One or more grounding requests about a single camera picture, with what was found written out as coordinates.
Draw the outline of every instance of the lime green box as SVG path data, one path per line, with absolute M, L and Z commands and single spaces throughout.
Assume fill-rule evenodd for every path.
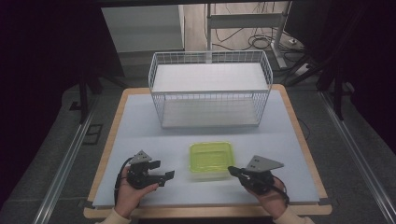
M 229 142 L 203 142 L 190 146 L 190 171 L 198 178 L 218 178 L 228 175 L 234 166 L 233 146 Z

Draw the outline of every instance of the sleeve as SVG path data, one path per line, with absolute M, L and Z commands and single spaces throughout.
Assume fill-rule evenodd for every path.
M 289 207 L 274 222 L 275 224 L 315 224 L 309 217 L 298 217 Z
M 121 217 L 114 211 L 114 208 L 111 209 L 111 214 L 108 216 L 103 222 L 96 224 L 129 224 L 131 222 L 130 219 L 126 219 L 125 217 Z

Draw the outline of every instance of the wire basket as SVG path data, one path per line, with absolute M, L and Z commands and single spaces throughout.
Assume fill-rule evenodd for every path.
M 265 52 L 157 52 L 148 85 L 163 128 L 258 126 L 273 83 Z

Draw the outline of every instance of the wooden table edge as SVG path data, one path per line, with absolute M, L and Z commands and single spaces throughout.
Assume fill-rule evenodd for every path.
M 296 132 L 297 139 L 300 143 L 302 152 L 304 154 L 305 161 L 308 165 L 309 171 L 314 179 L 315 185 L 318 190 L 319 198 L 327 198 L 327 193 L 321 182 L 318 174 L 317 167 L 314 163 L 312 155 L 309 151 L 308 145 L 305 142 L 303 132 L 300 124 L 294 114 L 289 96 L 286 93 L 286 89 L 279 84 L 272 86 L 273 90 L 280 92 L 285 107 L 288 111 L 291 124 Z M 115 136 L 120 126 L 120 120 L 124 111 L 125 103 L 130 94 L 149 94 L 148 88 L 136 88 L 126 89 L 122 93 L 120 98 L 119 107 L 117 108 L 116 115 L 113 119 L 111 129 L 106 141 L 105 149 L 102 154 L 95 178 L 92 182 L 92 187 L 87 201 L 93 202 L 99 184 L 102 181 L 102 177 L 105 173 L 106 165 L 113 148 Z M 292 210 L 298 215 L 329 215 L 332 212 L 332 206 L 330 204 L 319 205 L 319 204 L 308 204 L 308 205 L 290 205 Z M 86 218 L 105 218 L 111 212 L 111 209 L 94 209 L 84 208 L 84 217 Z M 208 206 L 208 207 L 147 207 L 137 208 L 132 213 L 132 217 L 138 218 L 187 218 L 187 217 L 263 217 L 269 216 L 260 206 L 257 205 L 238 205 L 238 206 Z

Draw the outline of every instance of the wall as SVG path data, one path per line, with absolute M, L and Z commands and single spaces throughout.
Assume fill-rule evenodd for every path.
M 117 52 L 184 49 L 183 6 L 102 8 Z

